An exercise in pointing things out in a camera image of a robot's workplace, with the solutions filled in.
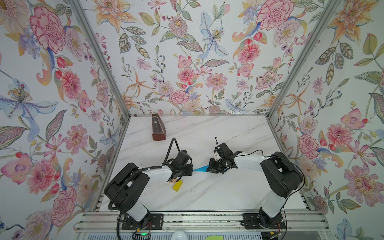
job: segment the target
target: black mounting plate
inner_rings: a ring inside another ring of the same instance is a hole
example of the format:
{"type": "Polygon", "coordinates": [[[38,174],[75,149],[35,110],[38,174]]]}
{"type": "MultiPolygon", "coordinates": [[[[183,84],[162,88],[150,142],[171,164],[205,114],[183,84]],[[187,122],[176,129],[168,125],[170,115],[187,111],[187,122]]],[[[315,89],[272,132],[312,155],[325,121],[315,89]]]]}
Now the black mounting plate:
{"type": "MultiPolygon", "coordinates": [[[[146,230],[162,230],[164,214],[149,214],[151,225],[146,230]]],[[[135,220],[132,217],[125,218],[121,230],[136,230],[135,220]]]]}
{"type": "MultiPolygon", "coordinates": [[[[258,213],[254,214],[243,214],[243,221],[241,221],[241,225],[245,227],[245,229],[263,229],[260,226],[259,219],[257,218],[258,213]]],[[[285,221],[283,219],[283,215],[279,214],[276,220],[272,223],[270,228],[268,229],[285,229],[285,221]]]]}

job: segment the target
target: starfish-shaped orange flower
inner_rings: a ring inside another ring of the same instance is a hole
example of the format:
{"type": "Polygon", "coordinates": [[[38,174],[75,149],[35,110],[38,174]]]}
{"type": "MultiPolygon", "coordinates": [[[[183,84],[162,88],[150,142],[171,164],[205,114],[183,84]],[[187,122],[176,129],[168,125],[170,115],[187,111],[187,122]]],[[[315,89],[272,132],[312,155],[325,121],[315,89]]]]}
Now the starfish-shaped orange flower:
{"type": "Polygon", "coordinates": [[[291,103],[288,103],[288,105],[289,105],[289,104],[292,104],[292,105],[290,105],[289,107],[286,107],[286,108],[291,108],[291,107],[293,107],[293,106],[297,103],[297,105],[299,106],[299,112],[300,112],[301,115],[303,115],[303,114],[301,113],[300,102],[302,102],[302,103],[304,103],[304,104],[305,104],[305,102],[304,102],[300,97],[304,94],[305,90],[307,90],[307,88],[308,88],[309,85],[310,85],[310,84],[308,83],[307,87],[304,89],[304,91],[303,91],[302,93],[300,93],[299,96],[296,96],[295,94],[289,94],[287,97],[291,96],[291,100],[292,100],[292,102],[291,102],[291,103]]]}
{"type": "Polygon", "coordinates": [[[128,92],[129,88],[135,88],[135,87],[137,87],[136,92],[139,91],[139,93],[138,93],[137,96],[136,96],[136,98],[137,98],[137,97],[140,95],[140,86],[145,87],[145,88],[149,88],[149,89],[153,89],[153,88],[150,88],[150,87],[145,86],[145,85],[143,84],[143,83],[148,82],[148,81],[142,81],[142,82],[139,82],[139,77],[137,76],[137,72],[136,72],[135,68],[133,68],[133,70],[135,71],[136,82],[135,82],[134,84],[129,85],[129,86],[127,87],[127,90],[125,91],[125,93],[128,92]]]}

